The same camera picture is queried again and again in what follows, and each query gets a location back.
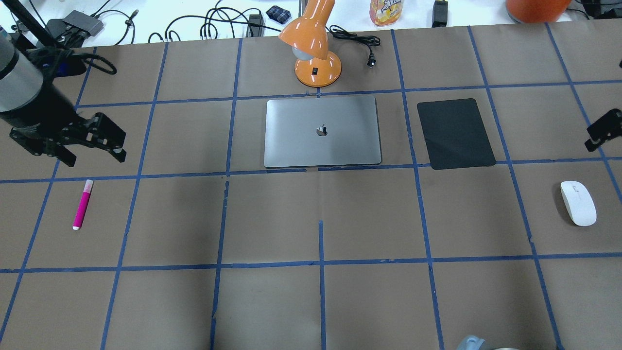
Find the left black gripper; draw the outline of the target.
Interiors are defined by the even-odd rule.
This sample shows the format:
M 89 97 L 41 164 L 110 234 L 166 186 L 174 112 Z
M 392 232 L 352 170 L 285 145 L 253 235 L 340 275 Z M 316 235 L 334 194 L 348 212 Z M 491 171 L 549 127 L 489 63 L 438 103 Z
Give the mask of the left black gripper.
M 76 155 L 67 146 L 76 144 L 126 161 L 126 132 L 102 112 L 89 119 L 80 117 L 57 89 L 43 89 L 25 106 L 2 111 L 1 119 L 12 127 L 10 137 L 31 154 L 56 158 L 69 168 L 75 166 Z

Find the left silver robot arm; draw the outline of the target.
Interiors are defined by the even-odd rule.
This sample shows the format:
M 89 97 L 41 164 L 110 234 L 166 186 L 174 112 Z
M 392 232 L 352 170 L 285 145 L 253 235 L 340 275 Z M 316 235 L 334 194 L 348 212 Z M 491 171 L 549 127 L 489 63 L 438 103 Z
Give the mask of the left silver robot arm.
M 94 53 L 45 47 L 22 53 L 8 39 L 1 40 L 1 119 L 11 127 L 9 136 L 36 157 L 57 158 L 69 167 L 76 155 L 69 145 L 98 148 L 125 162 L 126 132 L 104 113 L 81 117 L 53 84 L 71 72 L 69 63 L 89 65 L 109 75 L 117 68 Z

